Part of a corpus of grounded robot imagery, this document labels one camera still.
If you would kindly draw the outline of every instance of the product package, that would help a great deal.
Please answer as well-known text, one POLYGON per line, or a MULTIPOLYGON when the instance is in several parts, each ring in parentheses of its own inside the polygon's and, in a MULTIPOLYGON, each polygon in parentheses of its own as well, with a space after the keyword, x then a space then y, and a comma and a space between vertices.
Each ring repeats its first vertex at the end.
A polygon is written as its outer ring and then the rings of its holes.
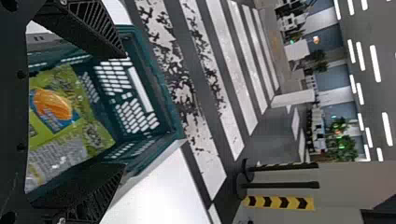
POLYGON ((115 144, 95 118, 90 100, 71 66, 40 72, 29 82, 26 192, 115 144))

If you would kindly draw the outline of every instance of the zebra crossing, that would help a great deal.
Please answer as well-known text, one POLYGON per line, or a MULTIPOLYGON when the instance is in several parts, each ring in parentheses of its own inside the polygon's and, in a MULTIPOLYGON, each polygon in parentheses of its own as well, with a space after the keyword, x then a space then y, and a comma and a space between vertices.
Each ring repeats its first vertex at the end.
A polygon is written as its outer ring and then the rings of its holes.
MULTIPOLYGON (((227 178, 219 151, 227 147, 233 162, 239 158, 245 141, 259 123, 259 115, 268 108, 270 102, 266 99, 272 101, 279 83, 259 11, 231 0, 179 0, 182 12, 175 18, 169 13, 175 3, 134 0, 140 21, 134 17, 133 24, 143 24, 179 109, 188 148, 213 201, 227 178), (180 32, 180 21, 187 24, 190 39, 178 39, 175 35, 180 32), (212 40, 217 40, 219 46, 214 46, 212 40), (186 62, 180 44, 185 41, 195 46, 200 59, 195 66, 186 62), (213 106, 218 111, 215 116, 206 114, 202 108, 206 98, 200 92, 202 83, 193 81, 194 69, 203 71, 201 74, 211 90, 205 94, 214 99, 213 106), (213 119, 218 119, 222 127, 213 127, 213 119), (214 141, 219 132, 223 132, 227 144, 220 146, 219 141, 214 141)), ((213 220, 219 220, 214 204, 208 213, 213 220)))

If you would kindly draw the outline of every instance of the rectangular light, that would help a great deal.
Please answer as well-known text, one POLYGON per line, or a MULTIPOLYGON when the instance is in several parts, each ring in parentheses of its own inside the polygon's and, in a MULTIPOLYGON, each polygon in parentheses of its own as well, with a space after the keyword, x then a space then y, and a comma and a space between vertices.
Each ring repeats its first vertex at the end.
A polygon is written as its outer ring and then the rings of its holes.
POLYGON ((369 146, 364 145, 364 153, 366 154, 366 161, 371 161, 369 146))
POLYGON ((363 9, 363 11, 369 8, 369 5, 367 4, 367 0, 361 0, 361 8, 363 9))
POLYGON ((361 71, 366 70, 366 64, 364 63, 363 50, 361 49, 361 42, 356 43, 356 49, 358 49, 359 64, 361 65, 361 71))
POLYGON ((348 39, 347 46, 349 48, 350 61, 356 63, 355 50, 353 49, 352 40, 348 39))
POLYGON ((382 113, 382 121, 384 122, 384 130, 385 130, 385 136, 387 137, 388 146, 393 147, 393 137, 392 137, 392 132, 390 130, 388 113, 386 112, 382 113))
POLYGON ((350 86, 352 88, 352 92, 353 92, 353 94, 355 94, 356 93, 355 78, 353 77, 353 75, 349 75, 349 79, 350 79, 350 86))
POLYGON ((359 102, 361 103, 361 105, 364 105, 364 97, 363 91, 361 90, 361 84, 356 83, 356 88, 358 89, 359 102))
POLYGON ((370 128, 366 128, 366 136, 367 136, 367 142, 369 144, 369 148, 373 148, 373 138, 371 136, 370 128))
POLYGON ((370 52, 371 52, 372 60, 373 60, 373 69, 374 69, 375 81, 376 82, 381 82, 381 73, 379 71, 379 64, 378 64, 378 58, 376 56, 375 45, 370 46, 370 52))
POLYGON ((341 12, 340 12, 340 6, 338 5, 338 0, 334 0, 334 6, 335 6, 335 14, 337 14, 337 20, 341 20, 341 12))
POLYGON ((359 120, 359 126, 361 127, 361 131, 364 132, 363 117, 361 116, 361 113, 358 113, 358 120, 359 120))
POLYGON ((384 155, 382 154, 382 148, 378 147, 376 149, 376 155, 378 155, 379 161, 384 161, 384 155))
POLYGON ((349 7, 349 15, 355 15, 355 8, 353 7, 353 0, 347 0, 347 6, 349 7))

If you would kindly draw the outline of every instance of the yellow chevron sign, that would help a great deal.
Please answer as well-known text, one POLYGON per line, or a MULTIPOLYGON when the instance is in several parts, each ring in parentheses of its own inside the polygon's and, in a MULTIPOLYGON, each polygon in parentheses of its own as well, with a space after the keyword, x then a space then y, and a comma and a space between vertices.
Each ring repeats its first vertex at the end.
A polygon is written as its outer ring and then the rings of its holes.
POLYGON ((246 207, 315 211, 313 198, 247 196, 246 207))

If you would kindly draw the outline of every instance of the plastic basket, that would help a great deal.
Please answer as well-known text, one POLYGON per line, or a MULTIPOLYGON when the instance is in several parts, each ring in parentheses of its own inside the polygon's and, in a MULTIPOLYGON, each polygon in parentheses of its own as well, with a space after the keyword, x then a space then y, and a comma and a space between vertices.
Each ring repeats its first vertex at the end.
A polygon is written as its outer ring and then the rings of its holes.
POLYGON ((164 76, 150 60, 140 31, 131 25, 118 29, 128 53, 126 59, 100 61, 68 43, 28 53, 31 74, 71 64, 84 84, 95 116, 117 142, 51 180, 48 186, 94 162, 125 163, 126 172, 138 175, 170 144, 184 137, 164 76))

